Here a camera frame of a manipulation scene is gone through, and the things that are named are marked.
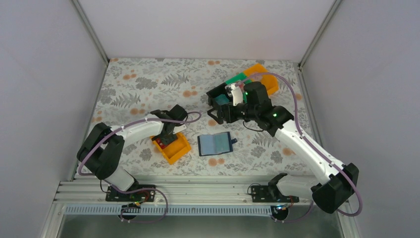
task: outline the floral tablecloth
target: floral tablecloth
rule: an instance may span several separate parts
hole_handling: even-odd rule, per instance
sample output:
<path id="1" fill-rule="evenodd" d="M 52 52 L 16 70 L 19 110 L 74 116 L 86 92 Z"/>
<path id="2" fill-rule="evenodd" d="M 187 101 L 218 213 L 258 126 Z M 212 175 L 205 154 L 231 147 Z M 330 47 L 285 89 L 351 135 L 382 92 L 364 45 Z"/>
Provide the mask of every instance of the floral tablecloth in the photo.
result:
<path id="1" fill-rule="evenodd" d="M 206 111 L 206 92 L 245 69 L 261 63 L 270 72 L 284 76 L 297 93 L 299 120 L 312 134 L 293 63 L 277 60 L 227 59 L 111 59 L 106 71 L 91 128 L 104 122 L 121 125 L 138 120 L 150 111 L 168 110 L 175 104 L 187 111 L 201 111 L 203 117 L 187 125 L 183 131 L 192 150 L 170 165 L 150 139 L 127 146 L 120 164 L 133 175 L 189 176 L 254 176 L 277 175 L 280 172 L 310 174 L 310 170 L 285 144 L 267 132 L 254 132 L 242 126 L 242 121 L 217 124 Z M 293 113 L 293 99 L 286 85 L 271 95 L 274 105 L 282 105 Z M 248 127 L 258 129 L 254 122 Z M 200 157 L 197 136 L 230 131 L 238 142 L 232 153 Z"/>

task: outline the red object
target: red object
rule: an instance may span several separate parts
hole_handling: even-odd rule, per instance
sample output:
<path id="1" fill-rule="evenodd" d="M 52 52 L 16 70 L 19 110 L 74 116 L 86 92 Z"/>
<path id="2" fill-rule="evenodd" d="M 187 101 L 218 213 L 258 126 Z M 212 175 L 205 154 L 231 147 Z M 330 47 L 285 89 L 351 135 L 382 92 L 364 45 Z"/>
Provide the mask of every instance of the red object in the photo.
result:
<path id="1" fill-rule="evenodd" d="M 160 138 L 157 138 L 155 141 L 156 141 L 156 143 L 159 145 L 159 147 L 160 147 L 161 149 L 164 149 L 164 148 L 166 147 L 166 145 L 164 145 L 164 144 L 162 143 L 162 141 L 160 140 Z"/>

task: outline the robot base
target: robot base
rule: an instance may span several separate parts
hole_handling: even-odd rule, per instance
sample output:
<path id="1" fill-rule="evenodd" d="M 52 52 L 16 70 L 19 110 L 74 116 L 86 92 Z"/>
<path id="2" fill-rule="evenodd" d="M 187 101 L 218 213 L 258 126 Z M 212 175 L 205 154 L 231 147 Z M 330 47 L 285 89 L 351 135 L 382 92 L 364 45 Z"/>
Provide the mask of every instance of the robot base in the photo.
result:
<path id="1" fill-rule="evenodd" d="M 139 184 L 135 188 L 131 190 L 137 190 L 140 188 L 156 188 L 155 185 L 151 184 Z M 154 191 L 149 191 L 150 195 L 149 198 L 145 202 L 153 202 L 155 200 L 155 193 Z M 138 192 L 138 193 L 131 193 L 131 194 L 124 194 L 120 193 L 117 190 L 115 190 L 113 187 L 108 187 L 108 191 L 106 192 L 106 198 L 105 201 L 107 202 L 138 202 L 143 201 L 146 198 L 146 195 L 144 192 Z"/>

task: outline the wallet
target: wallet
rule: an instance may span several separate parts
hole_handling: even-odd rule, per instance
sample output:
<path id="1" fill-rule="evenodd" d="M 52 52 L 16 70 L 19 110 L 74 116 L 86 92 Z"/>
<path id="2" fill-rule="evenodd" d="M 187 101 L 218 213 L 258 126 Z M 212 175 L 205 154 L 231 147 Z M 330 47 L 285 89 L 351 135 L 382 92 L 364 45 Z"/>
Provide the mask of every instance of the wallet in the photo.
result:
<path id="1" fill-rule="evenodd" d="M 222 132 L 214 135 L 199 135 L 198 151 L 200 156 L 220 155 L 233 151 L 232 144 L 237 139 L 231 139 L 230 132 Z"/>

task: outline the wire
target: wire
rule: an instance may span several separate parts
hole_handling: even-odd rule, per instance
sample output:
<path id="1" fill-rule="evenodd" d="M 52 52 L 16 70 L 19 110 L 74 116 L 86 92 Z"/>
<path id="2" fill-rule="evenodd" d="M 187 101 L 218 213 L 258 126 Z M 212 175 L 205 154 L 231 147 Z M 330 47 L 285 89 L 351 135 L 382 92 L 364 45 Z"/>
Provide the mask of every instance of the wire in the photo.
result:
<path id="1" fill-rule="evenodd" d="M 283 220 L 281 220 L 281 221 L 279 221 L 279 220 L 277 220 L 273 215 L 270 215 L 271 216 L 271 218 L 274 220 L 274 222 L 281 222 L 281 223 L 294 223 L 294 222 L 300 222 L 301 220 L 303 220 L 305 217 L 307 217 L 308 215 L 309 215 L 309 213 L 311 213 L 311 211 L 313 210 L 313 208 L 314 208 L 314 201 L 311 201 L 311 204 L 309 205 L 309 209 L 308 209 L 308 211 L 303 215 L 303 216 L 301 216 L 301 217 L 299 217 L 298 219 L 295 219 L 295 220 L 288 220 L 288 221 L 283 221 Z"/>
<path id="2" fill-rule="evenodd" d="M 161 192 L 160 190 L 158 190 L 156 188 L 145 187 L 145 188 L 140 188 L 140 189 L 136 189 L 136 190 L 133 190 L 133 191 L 123 191 L 115 185 L 111 185 L 111 186 L 115 190 L 117 190 L 118 192 L 123 193 L 123 194 L 131 194 L 131 193 L 136 193 L 136 192 L 141 192 L 141 191 L 156 191 L 156 192 L 160 193 L 162 195 L 162 197 L 165 199 L 165 211 L 164 211 L 163 215 L 161 217 L 157 218 L 156 220 L 153 220 L 153 221 L 131 221 L 131 220 L 124 219 L 122 217 L 122 215 L 125 211 L 127 211 L 128 209 L 131 209 L 131 208 L 136 208 L 136 207 L 126 207 L 126 208 L 123 208 L 121 210 L 121 213 L 120 213 L 121 221 L 125 221 L 125 222 L 128 222 L 128 223 L 150 224 L 150 223 L 155 223 L 155 222 L 158 222 L 158 221 L 162 220 L 168 213 L 168 199 L 166 198 L 166 196 L 163 192 Z"/>
<path id="3" fill-rule="evenodd" d="M 327 161 L 327 163 L 329 163 L 332 167 L 334 167 L 347 180 L 347 182 L 350 184 L 350 186 L 352 187 L 353 191 L 355 192 L 356 197 L 357 197 L 357 200 L 359 202 L 359 208 L 358 208 L 358 210 L 355 213 L 347 213 L 347 212 L 344 212 L 344 211 L 338 209 L 338 212 L 341 213 L 341 214 L 343 214 L 343 215 L 345 215 L 345 216 L 349 216 L 349 217 L 354 217 L 354 216 L 357 216 L 358 214 L 360 214 L 362 212 L 362 209 L 363 209 L 363 201 L 362 201 L 362 195 L 360 194 L 359 190 L 356 188 L 356 185 L 353 183 L 353 181 L 347 176 L 347 174 L 340 167 L 338 167 L 325 154 L 323 154 L 320 150 L 318 150 L 317 147 L 315 145 L 313 145 L 312 142 L 309 141 L 309 139 L 303 134 L 303 131 L 302 131 L 302 129 L 301 129 L 300 125 L 299 125 L 299 122 L 298 122 L 298 118 L 299 118 L 298 117 L 298 100 L 296 98 L 296 94 L 295 94 L 295 91 L 292 88 L 292 85 L 290 85 L 290 83 L 284 77 L 282 77 L 282 76 L 280 76 L 280 75 L 278 75 L 276 73 L 269 73 L 269 72 L 253 74 L 253 75 L 245 78 L 244 80 L 235 83 L 235 85 L 236 86 L 239 86 L 242 83 L 244 83 L 245 81 L 247 81 L 247 80 L 249 80 L 249 79 L 251 79 L 253 77 L 258 77 L 258 76 L 262 76 L 262 75 L 272 75 L 272 76 L 275 76 L 275 77 L 277 77 L 278 79 L 280 79 L 281 81 L 283 81 L 287 85 L 287 87 L 289 88 L 290 92 L 292 93 L 293 101 L 295 103 L 295 124 L 296 124 L 296 128 L 297 128 L 300 136 L 304 139 L 304 141 L 313 150 L 315 150 L 315 152 L 317 152 L 325 161 Z"/>
<path id="4" fill-rule="evenodd" d="M 258 184 L 259 186 L 261 186 L 261 184 L 259 184 L 259 183 L 256 183 L 256 182 L 255 182 L 255 183 L 252 183 L 252 184 L 248 187 L 248 189 L 247 189 L 247 194 L 248 194 L 248 195 L 251 195 L 251 196 L 252 196 L 252 194 L 251 194 L 251 193 L 249 193 L 249 189 L 250 189 L 250 188 L 251 188 L 251 186 L 252 186 L 252 185 L 254 185 L 254 184 Z"/>
<path id="5" fill-rule="evenodd" d="M 140 119 L 140 120 L 136 120 L 133 122 L 128 123 L 127 125 L 124 125 L 122 127 L 119 127 L 117 129 L 115 129 L 114 131 L 112 131 L 111 133 L 109 133 L 108 135 L 106 135 L 104 138 L 102 138 L 102 140 L 100 140 L 93 148 L 91 151 L 89 151 L 89 153 L 86 155 L 86 157 L 83 159 L 83 161 L 80 163 L 79 168 L 77 169 L 77 172 L 81 175 L 81 176 L 90 176 L 90 175 L 94 175 L 93 173 L 84 173 L 82 172 L 82 168 L 85 166 L 87 160 L 93 155 L 93 153 L 106 141 L 108 140 L 111 136 L 117 134 L 118 132 L 120 132 L 121 130 L 123 130 L 123 128 L 128 128 L 132 125 L 135 124 L 139 124 L 139 123 L 143 123 L 143 122 L 147 122 L 147 121 L 162 121 L 162 122 L 172 122 L 172 123 L 193 123 L 198 121 L 201 118 L 201 113 L 200 112 L 189 112 L 188 114 L 198 114 L 199 116 L 194 119 L 194 120 L 188 120 L 188 121 L 181 121 L 181 120 L 170 120 L 170 119 L 161 119 L 161 118 L 150 118 L 150 119 Z"/>
<path id="6" fill-rule="evenodd" d="M 183 120 L 183 123 L 182 124 L 180 124 L 180 125 L 183 125 L 183 124 L 185 124 L 185 122 L 188 120 L 188 114 L 187 114 L 187 117 L 185 117 L 185 120 Z"/>
<path id="7" fill-rule="evenodd" d="M 245 121 L 244 121 L 244 120 L 242 121 L 242 125 L 244 125 L 244 127 L 245 127 L 246 129 L 248 129 L 248 130 L 252 130 L 252 131 L 256 131 L 256 132 L 263 132 L 263 131 L 264 131 L 264 130 L 255 130 L 255 129 L 252 129 L 252 128 L 247 127 L 247 126 L 245 125 Z"/>
<path id="8" fill-rule="evenodd" d="M 102 179 L 101 179 L 101 180 L 99 180 L 99 186 L 101 187 L 102 192 L 104 192 L 104 193 L 108 194 L 108 192 L 105 192 L 105 191 L 102 189 Z"/>
<path id="9" fill-rule="evenodd" d="M 141 202 L 141 203 L 147 202 L 147 200 L 149 199 L 150 193 L 148 191 L 141 191 L 141 192 L 138 192 L 137 194 L 141 194 L 141 193 L 146 194 L 145 195 L 145 200 L 143 202 Z"/>
<path id="10" fill-rule="evenodd" d="M 288 208 L 291 208 L 293 207 L 293 204 L 295 203 L 293 202 L 293 197 L 292 196 L 289 196 L 289 197 L 290 197 L 290 206 Z"/>

